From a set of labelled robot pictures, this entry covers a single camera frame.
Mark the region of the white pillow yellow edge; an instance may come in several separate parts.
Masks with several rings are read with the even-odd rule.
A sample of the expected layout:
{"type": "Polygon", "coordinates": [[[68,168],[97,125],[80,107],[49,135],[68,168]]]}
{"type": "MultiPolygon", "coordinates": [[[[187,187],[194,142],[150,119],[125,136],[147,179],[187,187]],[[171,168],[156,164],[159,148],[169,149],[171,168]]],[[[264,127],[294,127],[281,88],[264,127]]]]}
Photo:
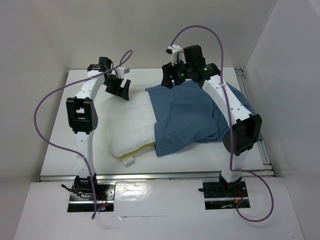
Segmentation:
{"type": "Polygon", "coordinates": [[[103,102],[102,110],[109,152],[125,167],[136,162],[135,154],[156,144],[157,120],[147,91],[129,100],[112,96],[103,102]]]}

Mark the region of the blue pillowcase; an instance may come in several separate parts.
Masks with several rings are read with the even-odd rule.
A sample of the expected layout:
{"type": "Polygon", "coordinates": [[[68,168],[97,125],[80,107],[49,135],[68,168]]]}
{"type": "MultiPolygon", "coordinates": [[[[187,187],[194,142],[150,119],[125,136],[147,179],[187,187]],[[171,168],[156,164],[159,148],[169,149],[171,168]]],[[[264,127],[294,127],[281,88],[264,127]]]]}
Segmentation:
{"type": "Polygon", "coordinates": [[[222,142],[229,131],[227,120],[216,103],[191,80],[171,89],[156,85],[146,91],[156,118],[154,134],[158,157],[177,153],[193,142],[222,142]]]}

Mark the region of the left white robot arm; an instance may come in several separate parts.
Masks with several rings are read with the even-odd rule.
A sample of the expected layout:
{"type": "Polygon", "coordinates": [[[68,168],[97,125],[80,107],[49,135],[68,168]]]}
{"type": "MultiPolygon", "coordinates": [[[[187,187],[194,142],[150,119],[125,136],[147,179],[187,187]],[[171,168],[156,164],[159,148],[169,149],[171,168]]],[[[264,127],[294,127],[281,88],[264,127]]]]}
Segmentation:
{"type": "Polygon", "coordinates": [[[108,57],[100,57],[97,64],[87,68],[86,80],[74,97],[66,100],[68,124],[75,134],[77,152],[77,170],[72,185],[72,191],[82,194],[86,199],[97,197],[99,187],[93,160],[93,136],[98,127],[99,118],[95,108],[95,98],[100,87],[113,96],[129,100],[130,80],[124,76],[130,70],[123,66],[126,61],[122,58],[119,67],[113,68],[113,62],[108,57]]]}

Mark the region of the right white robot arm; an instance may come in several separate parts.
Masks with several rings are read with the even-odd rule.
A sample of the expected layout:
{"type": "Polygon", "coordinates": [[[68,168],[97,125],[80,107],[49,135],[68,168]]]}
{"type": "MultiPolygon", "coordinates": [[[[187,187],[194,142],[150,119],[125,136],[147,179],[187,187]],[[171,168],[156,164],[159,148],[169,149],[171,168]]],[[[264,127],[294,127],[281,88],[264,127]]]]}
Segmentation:
{"type": "Polygon", "coordinates": [[[228,122],[229,130],[223,137],[223,145],[231,159],[220,172],[217,186],[210,190],[233,197],[241,189],[244,163],[259,139],[262,118],[240,102],[224,80],[221,69],[214,63],[206,63],[199,45],[181,48],[174,44],[166,49],[166,53],[171,56],[171,62],[162,66],[161,85],[172,89],[192,80],[211,97],[228,122]]]}

